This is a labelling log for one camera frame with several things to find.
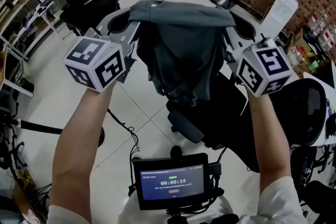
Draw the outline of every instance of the forearm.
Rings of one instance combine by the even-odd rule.
[[[64,174],[90,176],[112,89],[109,87],[103,93],[87,90],[83,95],[58,140],[53,178]]]
[[[269,96],[248,96],[260,173],[290,175],[288,141]]]

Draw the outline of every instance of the white shirt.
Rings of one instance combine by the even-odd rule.
[[[211,223],[214,218],[232,214],[228,201],[218,197],[210,208],[199,215],[183,215],[189,224]],[[141,211],[134,192],[118,218],[118,224],[166,224],[171,218],[165,210]],[[49,207],[47,224],[88,224],[78,214],[58,206]],[[306,224],[299,198],[291,177],[283,177],[270,184],[260,195],[256,216],[243,215],[238,224]]]

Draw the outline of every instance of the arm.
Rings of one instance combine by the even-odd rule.
[[[85,92],[60,135],[52,164],[50,204],[73,211],[89,222],[90,174],[114,85],[103,93]]]
[[[255,98],[247,90],[256,154],[260,194],[279,178],[291,176],[289,145],[268,95]]]

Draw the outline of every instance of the white cube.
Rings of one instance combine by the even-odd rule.
[[[77,83],[98,92],[125,71],[121,45],[103,39],[80,37],[62,61]]]
[[[252,49],[242,54],[237,75],[259,97],[281,90],[292,75],[292,68],[279,47]]]

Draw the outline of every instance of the display screen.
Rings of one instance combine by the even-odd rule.
[[[182,198],[204,192],[203,165],[140,173],[144,200]]]

